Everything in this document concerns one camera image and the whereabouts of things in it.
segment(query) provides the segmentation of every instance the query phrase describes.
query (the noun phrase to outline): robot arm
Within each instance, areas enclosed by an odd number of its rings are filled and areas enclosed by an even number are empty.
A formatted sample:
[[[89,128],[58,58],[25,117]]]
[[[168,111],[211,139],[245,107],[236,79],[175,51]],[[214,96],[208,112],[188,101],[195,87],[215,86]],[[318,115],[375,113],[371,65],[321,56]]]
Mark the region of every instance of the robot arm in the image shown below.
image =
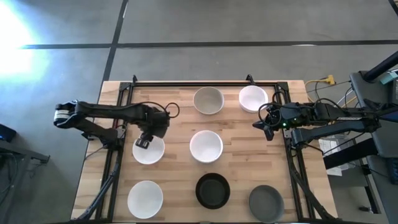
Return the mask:
[[[268,141],[274,131],[292,129],[292,146],[297,147],[314,139],[347,131],[371,133],[380,128],[380,113],[370,108],[334,107],[327,103],[287,103],[272,104],[267,108],[265,119],[255,122],[255,128],[264,131]],[[313,129],[302,126],[321,126]]]
[[[118,131],[101,126],[86,118],[122,119],[135,124],[142,131],[136,145],[147,149],[153,136],[164,137],[170,125],[170,116],[166,111],[135,103],[128,106],[97,105],[83,101],[71,101],[55,107],[54,125],[58,128],[76,128],[83,131],[85,137],[94,136],[103,144],[118,140]]]

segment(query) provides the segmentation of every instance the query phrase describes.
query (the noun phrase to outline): wooden table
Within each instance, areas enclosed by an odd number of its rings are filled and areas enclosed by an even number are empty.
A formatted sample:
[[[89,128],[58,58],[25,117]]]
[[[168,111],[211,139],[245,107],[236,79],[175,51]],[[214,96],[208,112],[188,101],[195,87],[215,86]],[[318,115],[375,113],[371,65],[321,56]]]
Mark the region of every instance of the wooden table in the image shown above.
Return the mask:
[[[292,101],[307,102],[304,82],[285,81],[289,84]],[[104,82],[99,104],[115,105],[120,82]],[[257,114],[239,107],[238,94],[242,87],[219,87],[225,98],[224,108],[217,114],[200,114],[192,103],[199,87],[134,87],[132,102],[155,101],[161,105],[176,102],[180,116],[171,119],[164,137],[165,154],[156,164],[142,165],[132,156],[132,145],[140,135],[136,126],[129,125],[124,147],[114,211],[114,222],[258,222],[249,211],[248,197],[258,185],[271,185],[284,198],[285,213],[281,221],[297,221],[287,167],[282,133],[273,141],[266,141],[261,130],[251,125]],[[271,97],[274,89],[264,87]],[[110,128],[112,119],[95,119],[95,123]],[[201,164],[190,154],[189,142],[198,131],[209,129],[218,133],[224,144],[221,157],[212,164]],[[101,147],[99,141],[90,142],[87,154]],[[337,217],[322,155],[312,149],[303,151],[310,188],[330,214]],[[79,216],[92,202],[100,189],[106,150],[85,161],[80,177],[72,218]],[[195,196],[198,179],[209,172],[223,175],[231,187],[228,203],[217,210],[202,207]],[[135,218],[128,210],[127,196],[139,181],[152,180],[164,194],[160,212],[148,220]],[[307,212],[303,193],[303,210]],[[108,198],[104,210],[108,209]]]

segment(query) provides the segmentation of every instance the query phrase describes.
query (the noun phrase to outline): wire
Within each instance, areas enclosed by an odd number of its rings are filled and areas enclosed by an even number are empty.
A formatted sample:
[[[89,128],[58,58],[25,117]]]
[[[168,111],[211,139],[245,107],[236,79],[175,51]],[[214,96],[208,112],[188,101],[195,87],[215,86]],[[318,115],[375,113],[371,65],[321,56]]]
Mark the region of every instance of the wire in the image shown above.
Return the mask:
[[[299,107],[291,107],[291,106],[285,106],[285,105],[281,105],[281,104],[279,104],[279,103],[264,103],[263,105],[261,105],[260,107],[259,107],[259,111],[258,111],[258,116],[259,116],[259,119],[260,119],[260,121],[262,121],[263,123],[266,123],[266,121],[262,118],[262,116],[261,116],[261,110],[263,109],[263,107],[265,107],[265,106],[270,106],[270,105],[274,105],[274,106],[280,106],[280,107],[283,107],[283,108],[288,108],[288,109],[294,109],[294,110],[299,110],[300,108],[313,108],[312,106],[299,106]]]
[[[176,118],[176,117],[180,114],[180,107],[178,106],[178,104],[176,104],[176,103],[174,103],[174,102],[171,102],[171,103],[169,103],[168,105],[166,105],[165,110],[166,110],[170,105],[175,105],[175,106],[177,107],[177,109],[178,109],[176,115],[170,116],[170,118]]]
[[[316,82],[316,84],[315,84],[315,94],[316,94],[317,98],[319,99],[320,97],[319,97],[318,90],[317,90],[317,88],[318,88],[318,83],[319,83],[319,82]]]
[[[286,102],[286,96],[285,96],[285,94],[284,94],[282,91],[276,91],[274,94],[272,94],[272,102],[273,102],[273,103],[277,103],[276,100],[275,100],[276,94],[281,94],[281,95],[284,97],[284,101]]]
[[[344,83],[348,83],[348,82],[350,82],[350,81],[348,80],[348,81],[341,82],[341,83],[337,83],[337,84],[334,84],[334,85],[325,86],[325,87],[319,88],[318,90],[322,90],[322,89],[326,89],[326,88],[330,88],[330,87],[338,86],[338,85],[341,85],[341,84],[344,84]]]
[[[291,152],[292,152],[292,150],[294,150],[294,151],[296,152],[296,154],[292,155],[292,157],[297,156],[297,150],[296,150],[296,149],[293,149],[293,148],[290,148],[290,151],[291,151]]]
[[[368,170],[370,170],[370,171],[372,171],[372,172],[375,172],[375,173],[379,174],[380,176],[383,176],[383,177],[385,177],[385,178],[387,178],[387,179],[390,179],[390,177],[388,177],[388,176],[386,176],[386,175],[384,175],[384,174],[381,174],[380,172],[378,172],[378,171],[376,171],[376,170],[374,170],[374,169],[370,169],[370,168],[368,168],[368,167],[366,167],[366,166],[360,166],[360,165],[356,165],[356,164],[353,164],[353,163],[350,163],[350,162],[347,162],[347,163],[348,163],[348,164],[351,164],[351,165],[353,165],[353,166],[356,166],[356,167],[368,169]]]
[[[325,82],[325,81],[322,80],[322,79],[320,79],[320,80],[310,80],[310,81],[307,81],[307,82],[304,84],[304,87],[307,87],[308,84],[314,83],[314,82],[315,82],[315,83],[318,83],[318,82]],[[309,100],[310,102],[313,102],[313,100],[311,99],[310,96],[307,95],[307,97],[308,97],[308,100]]]
[[[174,103],[174,102],[169,103],[168,105],[166,105],[166,107],[163,107],[162,105],[160,105],[160,104],[158,104],[158,103],[156,103],[156,102],[152,102],[152,101],[145,101],[145,102],[140,102],[140,103],[137,103],[137,104],[138,104],[138,105],[141,105],[141,104],[144,104],[144,103],[152,103],[152,104],[155,104],[155,105],[159,106],[160,108],[162,108],[162,109],[163,109],[166,113],[168,113],[168,114],[170,114],[170,113],[166,110],[167,107],[170,106],[170,105],[175,105],[175,106],[177,106],[177,109],[178,109],[177,115],[175,115],[175,116],[170,116],[170,118],[176,118],[176,117],[180,114],[180,107],[179,107],[178,104],[176,104],[176,103]]]
[[[5,153],[5,154],[1,154],[1,155],[3,155],[3,156],[11,156],[14,159],[14,163],[15,163],[14,177],[12,178],[12,181],[10,181],[9,185],[5,189],[1,190],[0,194],[3,194],[5,191],[7,191],[12,186],[12,184],[15,181],[15,178],[16,178],[17,173],[18,173],[18,161],[17,161],[17,158],[15,157],[15,155],[12,154],[12,153]]]
[[[338,146],[336,146],[336,147],[333,147],[333,148],[331,148],[331,149],[327,150],[327,151],[326,151],[326,152],[324,152],[322,155],[325,155],[326,153],[328,153],[328,152],[330,152],[330,151],[332,151],[332,150],[334,150],[334,149],[337,149],[338,147],[340,147],[340,146],[342,146],[342,145],[346,144],[347,142],[350,142],[350,141],[352,141],[352,140],[354,140],[354,139],[356,139],[356,138],[360,137],[360,136],[361,136],[361,135],[363,135],[363,134],[365,134],[365,133],[361,133],[361,134],[359,134],[359,135],[357,135],[357,136],[355,136],[355,137],[353,137],[353,138],[351,138],[351,139],[349,139],[349,140],[347,140],[347,141],[345,141],[345,142],[343,142],[343,143],[339,144]]]
[[[310,144],[307,144],[307,143],[304,143],[306,146],[308,146],[308,147],[311,147],[311,148],[313,148],[313,149],[316,149],[316,150],[318,150],[318,151],[320,151],[322,154],[323,154],[323,151],[320,149],[320,148],[318,148],[318,147],[315,147],[315,146],[311,146]]]
[[[124,124],[120,124],[119,126],[116,126],[116,129],[118,129],[118,128],[120,128],[120,127],[123,127],[123,128],[124,128],[124,129],[123,129],[122,135],[120,135],[120,138],[123,138],[123,137],[126,135],[127,126],[124,125]]]
[[[88,159],[88,158],[89,158],[90,156],[92,156],[93,154],[96,154],[99,150],[104,149],[106,146],[108,146],[108,145],[105,144],[105,145],[103,145],[101,148],[99,148],[99,149],[95,150],[94,152],[88,154],[88,155],[85,157],[85,160]]]
[[[43,165],[47,165],[47,163],[36,164],[35,167],[31,168],[30,170],[27,170],[27,172],[30,172],[30,173],[29,173],[29,178],[32,179],[32,178],[36,175],[36,169],[37,169],[38,167],[40,167],[40,166],[43,166]]]
[[[14,181],[15,181],[15,179],[16,179],[16,177],[17,177],[17,173],[18,173],[18,160],[17,160],[17,158],[15,157],[15,155],[12,154],[12,153],[4,153],[4,154],[1,154],[1,155],[4,155],[4,156],[11,156],[11,157],[14,159],[14,162],[15,162],[15,173],[14,173],[14,177],[13,177],[11,180],[9,179],[9,185],[8,185],[4,190],[2,190],[2,191],[0,192],[0,195],[3,194],[3,193],[6,193],[6,194],[3,196],[3,198],[0,200],[0,206],[1,206],[2,203],[5,201],[5,199],[6,199],[7,195],[8,195],[9,189],[10,189],[10,187],[14,184]]]
[[[346,91],[346,94],[344,95],[344,105],[347,107],[347,95],[349,95],[352,92],[353,87],[349,87],[348,90]]]
[[[322,100],[329,101],[330,103],[333,103],[333,104],[334,104],[337,108],[339,108],[341,111],[346,112],[346,110],[344,110],[344,109],[343,109],[341,106],[339,106],[336,102],[334,102],[333,100],[328,99],[328,98],[320,98],[320,99],[318,99],[318,100],[315,102],[314,108],[316,108],[316,107],[317,107],[317,103],[318,103],[318,102],[321,102]]]
[[[356,99],[356,96],[354,96],[352,99],[348,100],[348,102],[347,102],[346,104],[348,105],[349,103],[351,103],[351,102],[354,101],[355,99]]]

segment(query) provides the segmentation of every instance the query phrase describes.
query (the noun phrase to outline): concrete floor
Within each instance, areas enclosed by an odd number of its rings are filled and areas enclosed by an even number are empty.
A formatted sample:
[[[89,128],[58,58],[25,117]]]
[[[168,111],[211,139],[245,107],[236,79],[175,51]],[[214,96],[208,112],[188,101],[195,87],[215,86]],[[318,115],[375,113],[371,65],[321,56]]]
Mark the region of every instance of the concrete floor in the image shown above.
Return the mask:
[[[0,20],[5,27],[0,36],[0,123],[19,133],[15,144],[51,155],[46,167],[25,180],[11,223],[70,218],[87,142],[79,131],[53,126],[54,106],[74,99],[96,102],[109,54],[109,49],[12,47],[111,43],[121,4],[122,0],[0,2],[0,17],[5,17]],[[130,0],[119,43],[396,40],[397,23],[387,0]],[[135,74],[140,80],[241,80],[250,73],[258,80],[313,80],[333,74],[343,82],[397,47],[117,49],[109,79],[130,80]],[[339,100],[348,88],[345,83],[319,92]],[[332,191],[341,218],[387,223],[384,215],[356,210],[366,203],[363,190]]]

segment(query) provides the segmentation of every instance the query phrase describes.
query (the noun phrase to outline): white bowl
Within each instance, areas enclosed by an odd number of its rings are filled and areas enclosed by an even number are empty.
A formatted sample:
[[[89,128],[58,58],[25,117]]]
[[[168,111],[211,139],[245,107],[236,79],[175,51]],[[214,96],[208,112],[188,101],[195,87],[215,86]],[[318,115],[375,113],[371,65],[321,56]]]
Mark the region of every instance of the white bowl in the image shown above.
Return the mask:
[[[193,105],[203,114],[215,114],[223,108],[224,96],[214,87],[203,87],[193,96]]]
[[[223,140],[213,131],[199,131],[189,142],[192,156],[199,162],[216,161],[223,152]]]
[[[249,85],[239,92],[239,105],[250,113],[256,113],[264,103],[268,103],[267,93],[260,87]]]
[[[130,190],[127,206],[137,218],[150,218],[156,215],[163,204],[162,189],[153,181],[144,180]]]
[[[163,139],[154,136],[147,149],[136,146],[136,141],[132,145],[132,155],[139,163],[154,164],[162,158],[165,148]]]

